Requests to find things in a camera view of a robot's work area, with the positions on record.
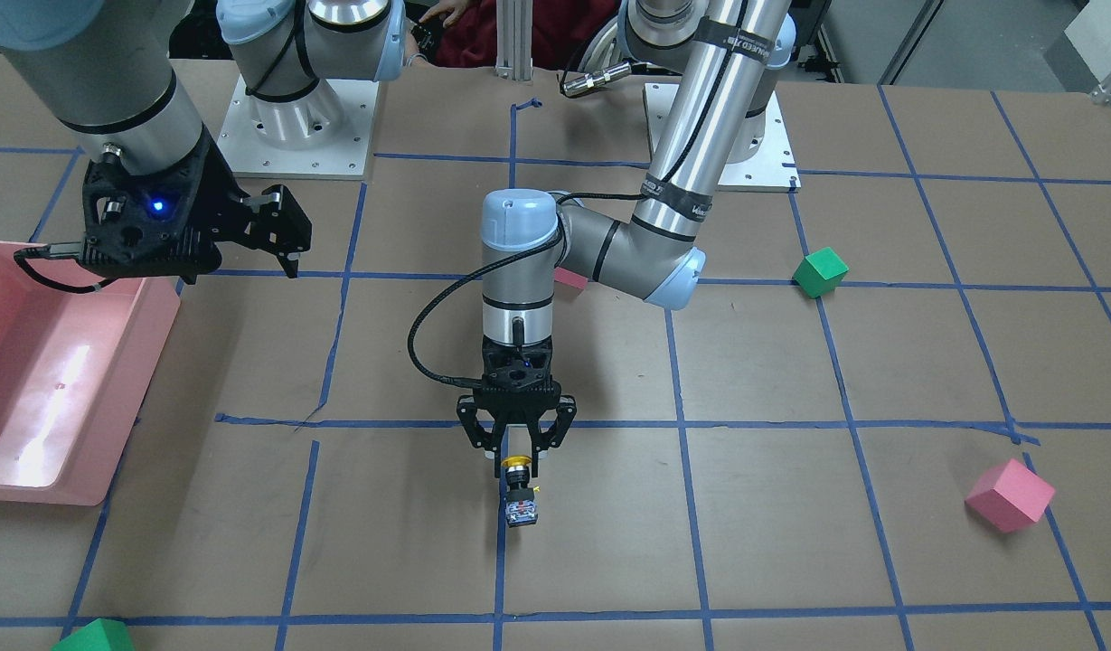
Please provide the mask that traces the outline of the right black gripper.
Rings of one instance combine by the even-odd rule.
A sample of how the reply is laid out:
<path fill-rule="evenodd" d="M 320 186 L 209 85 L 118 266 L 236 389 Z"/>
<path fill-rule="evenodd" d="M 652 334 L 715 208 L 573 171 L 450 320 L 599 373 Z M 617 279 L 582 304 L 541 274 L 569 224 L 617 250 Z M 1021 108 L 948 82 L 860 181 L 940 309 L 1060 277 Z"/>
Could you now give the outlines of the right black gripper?
<path fill-rule="evenodd" d="M 162 172 L 133 176 L 120 146 L 107 143 L 81 186 L 86 231 L 77 263 L 103 278 L 178 276 L 221 266 L 217 241 L 274 256 L 288 278 L 310 250 L 312 223 L 287 186 L 246 196 L 211 136 Z"/>

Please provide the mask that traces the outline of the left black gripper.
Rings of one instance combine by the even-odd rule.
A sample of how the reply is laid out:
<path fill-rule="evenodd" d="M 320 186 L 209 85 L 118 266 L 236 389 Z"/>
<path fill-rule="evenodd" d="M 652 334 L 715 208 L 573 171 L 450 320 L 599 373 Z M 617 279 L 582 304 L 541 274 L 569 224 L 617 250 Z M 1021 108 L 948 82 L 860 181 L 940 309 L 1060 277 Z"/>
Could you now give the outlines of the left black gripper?
<path fill-rule="evenodd" d="M 473 448 L 492 455 L 494 478 L 501 478 L 503 441 L 508 425 L 529 429 L 532 475 L 538 477 L 544 450 L 559 448 L 579 412 L 575 397 L 560 392 L 551 375 L 552 338 L 529 345 L 508 345 L 482 338 L 484 374 L 476 381 L 472 395 L 457 399 L 457 420 Z M 479 421 L 479 411 L 492 417 L 492 428 Z M 542 417 L 554 411 L 551 425 L 541 427 Z"/>

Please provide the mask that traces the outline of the pink cube near arm base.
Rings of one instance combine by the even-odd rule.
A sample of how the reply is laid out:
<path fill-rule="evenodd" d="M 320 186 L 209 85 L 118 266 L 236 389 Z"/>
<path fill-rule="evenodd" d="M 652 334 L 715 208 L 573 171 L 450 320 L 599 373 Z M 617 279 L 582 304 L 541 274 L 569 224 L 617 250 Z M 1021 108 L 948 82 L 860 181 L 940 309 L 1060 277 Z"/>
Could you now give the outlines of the pink cube near arm base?
<path fill-rule="evenodd" d="M 569 288 L 575 288 L 575 291 L 583 291 L 588 284 L 588 278 L 584 276 L 577 276 L 575 272 L 568 271 L 563 268 L 557 267 L 554 270 L 556 283 L 561 286 L 569 286 Z"/>

